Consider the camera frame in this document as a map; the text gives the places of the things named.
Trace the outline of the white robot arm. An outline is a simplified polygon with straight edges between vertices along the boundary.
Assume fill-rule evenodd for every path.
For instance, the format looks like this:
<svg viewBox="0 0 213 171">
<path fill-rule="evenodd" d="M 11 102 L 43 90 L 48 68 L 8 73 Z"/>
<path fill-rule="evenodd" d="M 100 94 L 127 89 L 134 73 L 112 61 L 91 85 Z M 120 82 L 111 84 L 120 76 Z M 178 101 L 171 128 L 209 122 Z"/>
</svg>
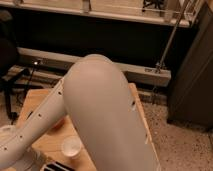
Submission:
<svg viewBox="0 0 213 171">
<path fill-rule="evenodd" d="M 25 123 L 0 138 L 0 170 L 28 169 L 38 156 L 32 144 L 66 116 L 97 171 L 161 171 L 125 75 L 98 54 L 73 64 Z"/>
</svg>

